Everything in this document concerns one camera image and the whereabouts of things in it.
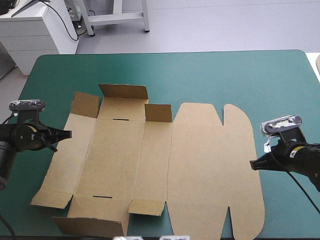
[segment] cardboard slot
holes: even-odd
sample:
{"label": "cardboard slot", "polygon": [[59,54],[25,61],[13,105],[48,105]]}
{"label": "cardboard slot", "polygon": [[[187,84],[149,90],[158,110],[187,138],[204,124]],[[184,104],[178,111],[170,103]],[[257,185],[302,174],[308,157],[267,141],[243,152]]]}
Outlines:
{"label": "cardboard slot", "polygon": [[96,195],[93,195],[92,197],[94,197],[94,198],[112,199],[112,196],[96,196]]}
{"label": "cardboard slot", "polygon": [[123,119],[123,118],[113,118],[112,120],[129,121],[129,119]]}

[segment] robotic arm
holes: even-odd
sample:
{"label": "robotic arm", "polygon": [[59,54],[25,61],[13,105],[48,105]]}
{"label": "robotic arm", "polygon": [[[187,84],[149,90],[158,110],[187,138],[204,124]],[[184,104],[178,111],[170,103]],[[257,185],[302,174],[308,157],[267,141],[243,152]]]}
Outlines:
{"label": "robotic arm", "polygon": [[[7,186],[18,152],[43,148],[56,152],[53,144],[72,137],[71,131],[49,127],[40,122],[39,113],[44,110],[45,105],[42,100],[18,100],[10,103],[12,115],[0,124],[0,190]],[[6,123],[12,117],[17,117],[16,123]]]}
{"label": "robotic arm", "polygon": [[[296,115],[262,123],[262,134],[268,137],[264,144],[266,154],[250,161],[251,168],[305,175],[320,192],[320,144],[307,143],[301,124],[302,119]],[[273,138],[279,138],[278,144],[270,146]]]}

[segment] cardboard tab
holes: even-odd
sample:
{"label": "cardboard tab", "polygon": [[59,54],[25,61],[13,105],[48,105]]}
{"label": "cardboard tab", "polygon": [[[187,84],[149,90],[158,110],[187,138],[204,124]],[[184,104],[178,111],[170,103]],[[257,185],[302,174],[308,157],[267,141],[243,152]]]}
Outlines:
{"label": "cardboard tab", "polygon": [[172,122],[170,104],[145,104],[145,120],[149,122]]}
{"label": "cardboard tab", "polygon": [[222,126],[215,107],[208,103],[182,103],[178,113],[175,116],[174,123],[202,126]]}
{"label": "cardboard tab", "polygon": [[164,201],[132,200],[129,213],[161,216],[164,208]]}
{"label": "cardboard tab", "polygon": [[72,195],[72,193],[40,189],[33,197],[31,204],[43,207],[64,209],[72,198]]}
{"label": "cardboard tab", "polygon": [[121,223],[118,221],[86,217],[53,217],[53,220],[64,234],[105,238],[124,235]]}
{"label": "cardboard tab", "polygon": [[146,86],[99,84],[107,98],[149,99]]}
{"label": "cardboard tab", "polygon": [[91,118],[97,118],[99,112],[99,97],[75,91],[71,113]]}

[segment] white table frame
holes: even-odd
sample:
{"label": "white table frame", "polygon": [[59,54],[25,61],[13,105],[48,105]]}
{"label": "white table frame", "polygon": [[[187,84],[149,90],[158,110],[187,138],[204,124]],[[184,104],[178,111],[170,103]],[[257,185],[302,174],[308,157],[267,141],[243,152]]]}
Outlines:
{"label": "white table frame", "polygon": [[123,0],[113,0],[112,14],[90,16],[86,0],[78,0],[78,4],[84,20],[84,24],[86,26],[86,30],[88,34],[92,37],[95,35],[93,26],[125,24],[140,21],[144,21],[144,31],[148,33],[150,31],[150,27],[147,0],[141,0],[141,2],[142,12],[123,13]]}

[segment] cardboard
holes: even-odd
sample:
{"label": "cardboard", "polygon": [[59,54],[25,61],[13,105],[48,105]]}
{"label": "cardboard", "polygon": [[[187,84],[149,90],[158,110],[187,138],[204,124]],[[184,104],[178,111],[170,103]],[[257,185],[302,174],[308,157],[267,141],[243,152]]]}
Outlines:
{"label": "cardboard", "polygon": [[145,86],[99,87],[99,110],[96,96],[74,94],[65,127],[77,134],[58,144],[31,204],[65,208],[73,196],[67,217],[54,219],[59,229],[112,238],[127,233],[130,213],[162,214],[172,115],[170,105],[148,105]]}
{"label": "cardboard", "polygon": [[236,239],[264,223],[253,131],[226,105],[222,125],[211,104],[148,104],[145,86],[99,85],[103,101],[76,92],[66,129],[31,204],[65,208],[54,217],[66,234],[126,235],[130,213],[160,216],[167,201],[176,235],[220,239],[228,207]]}
{"label": "cardboard", "polygon": [[167,205],[175,235],[220,239],[228,207],[236,240],[254,239],[265,220],[251,123],[234,105],[223,124],[211,104],[183,103],[172,127]]}
{"label": "cardboard", "polygon": [[316,67],[320,73],[320,55],[317,57],[315,64],[316,64]]}

